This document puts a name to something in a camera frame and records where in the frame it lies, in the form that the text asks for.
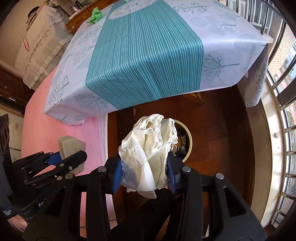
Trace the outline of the person's left hand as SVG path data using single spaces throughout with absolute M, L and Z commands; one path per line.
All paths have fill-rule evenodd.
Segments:
M 28 226 L 28 223 L 26 222 L 26 220 L 23 219 L 20 215 L 16 215 L 16 216 L 10 218 L 8 221 L 19 232 L 24 232 Z

